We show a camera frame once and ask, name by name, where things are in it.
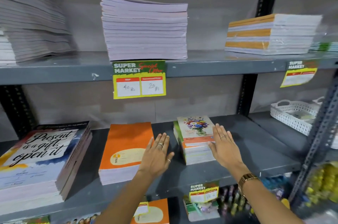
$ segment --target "gold watch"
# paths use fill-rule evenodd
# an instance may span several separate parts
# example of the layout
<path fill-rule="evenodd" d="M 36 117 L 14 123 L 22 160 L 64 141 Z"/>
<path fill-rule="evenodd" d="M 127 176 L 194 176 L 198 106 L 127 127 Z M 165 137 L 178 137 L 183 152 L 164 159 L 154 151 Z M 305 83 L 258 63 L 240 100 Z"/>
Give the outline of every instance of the gold watch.
<path fill-rule="evenodd" d="M 239 190 L 239 192 L 241 193 L 242 196 L 244 196 L 243 185 L 247 180 L 250 180 L 250 179 L 258 179 L 258 177 L 256 175 L 252 174 L 252 173 L 248 173 L 248 174 L 244 174 L 238 182 L 238 190 Z"/>

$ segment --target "flower bouquet illustration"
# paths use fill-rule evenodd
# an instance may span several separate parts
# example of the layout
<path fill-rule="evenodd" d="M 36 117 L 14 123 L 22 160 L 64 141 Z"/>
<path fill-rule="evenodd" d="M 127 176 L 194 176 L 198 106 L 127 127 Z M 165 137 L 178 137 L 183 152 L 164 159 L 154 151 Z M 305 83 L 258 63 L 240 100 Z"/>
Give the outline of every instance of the flower bouquet illustration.
<path fill-rule="evenodd" d="M 184 124 L 189 128 L 188 132 L 192 133 L 194 131 L 197 132 L 199 136 L 206 135 L 206 131 L 204 130 L 209 124 L 205 121 L 203 117 L 192 116 L 184 119 Z"/>

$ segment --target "cream oval label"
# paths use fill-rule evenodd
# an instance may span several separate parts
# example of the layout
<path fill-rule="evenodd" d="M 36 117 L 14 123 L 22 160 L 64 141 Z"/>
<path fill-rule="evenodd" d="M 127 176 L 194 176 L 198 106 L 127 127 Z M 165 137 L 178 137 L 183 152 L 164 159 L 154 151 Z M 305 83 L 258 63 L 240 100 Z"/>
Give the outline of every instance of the cream oval label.
<path fill-rule="evenodd" d="M 133 162 L 141 162 L 144 148 L 131 148 L 116 152 L 110 158 L 112 165 L 124 165 Z"/>
<path fill-rule="evenodd" d="M 154 206 L 149 206 L 149 213 L 135 217 L 136 223 L 157 223 L 163 219 L 163 211 Z"/>

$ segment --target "orange notebook cover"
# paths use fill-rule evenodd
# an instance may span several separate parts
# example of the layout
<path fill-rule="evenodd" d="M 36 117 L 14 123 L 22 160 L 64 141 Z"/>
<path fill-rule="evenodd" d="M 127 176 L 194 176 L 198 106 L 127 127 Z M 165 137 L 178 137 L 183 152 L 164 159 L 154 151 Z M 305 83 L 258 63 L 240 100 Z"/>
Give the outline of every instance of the orange notebook cover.
<path fill-rule="evenodd" d="M 140 223 L 169 224 L 167 199 L 149 202 L 149 213 L 135 216 L 130 222 L 130 224 Z"/>
<path fill-rule="evenodd" d="M 150 122 L 111 124 L 99 169 L 116 169 L 140 164 L 153 136 Z"/>

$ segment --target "hand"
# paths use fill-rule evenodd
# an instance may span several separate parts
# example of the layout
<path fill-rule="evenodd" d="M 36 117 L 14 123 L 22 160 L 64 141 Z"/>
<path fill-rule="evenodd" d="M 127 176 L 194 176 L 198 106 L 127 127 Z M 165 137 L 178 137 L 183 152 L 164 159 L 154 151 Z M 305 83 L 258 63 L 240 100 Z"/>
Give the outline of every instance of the hand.
<path fill-rule="evenodd" d="M 139 167 L 139 172 L 149 175 L 155 179 L 166 171 L 169 167 L 170 161 L 174 156 L 174 152 L 171 152 L 167 156 L 167 150 L 169 146 L 169 136 L 166 133 L 159 134 L 154 141 L 152 137 L 147 145 L 147 148 L 143 154 L 142 161 Z"/>
<path fill-rule="evenodd" d="M 215 144 L 209 142 L 208 145 L 214 158 L 227 168 L 238 182 L 244 174 L 250 173 L 250 171 L 242 161 L 241 153 L 232 138 L 231 132 L 216 124 L 213 127 L 213 133 Z"/>

